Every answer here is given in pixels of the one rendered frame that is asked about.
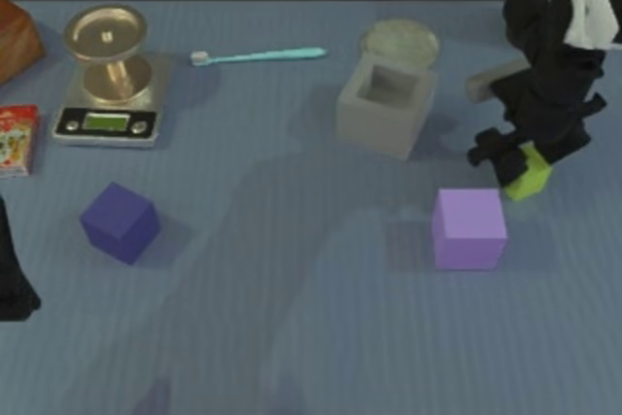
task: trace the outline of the red box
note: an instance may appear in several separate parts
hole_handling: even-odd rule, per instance
[[[37,106],[0,107],[0,178],[30,175],[38,126]]]

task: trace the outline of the scale base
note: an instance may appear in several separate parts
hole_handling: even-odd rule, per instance
[[[175,60],[157,53],[143,57],[152,67],[151,82],[126,100],[110,102],[92,96],[84,86],[86,69],[77,68],[64,105],[54,120],[52,138],[63,145],[152,148],[159,134]]]

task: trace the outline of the table surface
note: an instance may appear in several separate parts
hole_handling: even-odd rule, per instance
[[[74,68],[59,32],[87,3],[24,3],[49,56],[0,87],[46,121]],[[3,180],[44,307],[0,325],[11,415],[599,415],[622,406],[622,216],[615,101],[547,192],[505,202],[494,272],[432,267],[439,188],[493,187],[464,153],[501,122],[465,79],[515,58],[496,3],[144,3],[147,47],[173,52],[149,151],[42,136],[34,174]],[[337,93],[374,21],[442,41],[435,107],[412,160],[340,143]],[[187,54],[322,46],[296,63],[191,68]],[[622,62],[598,87],[622,93]],[[152,199],[163,232],[136,265],[93,250],[80,213],[110,182]]]

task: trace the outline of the light purple box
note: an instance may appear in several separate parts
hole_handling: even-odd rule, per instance
[[[507,242],[499,191],[440,190],[432,236],[437,268],[494,268]]]
[[[118,184],[110,184],[80,216],[90,244],[133,264],[160,230],[154,204]]]

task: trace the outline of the open box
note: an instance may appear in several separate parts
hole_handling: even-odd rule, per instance
[[[434,98],[437,75],[364,53],[337,101],[340,138],[408,159]]]

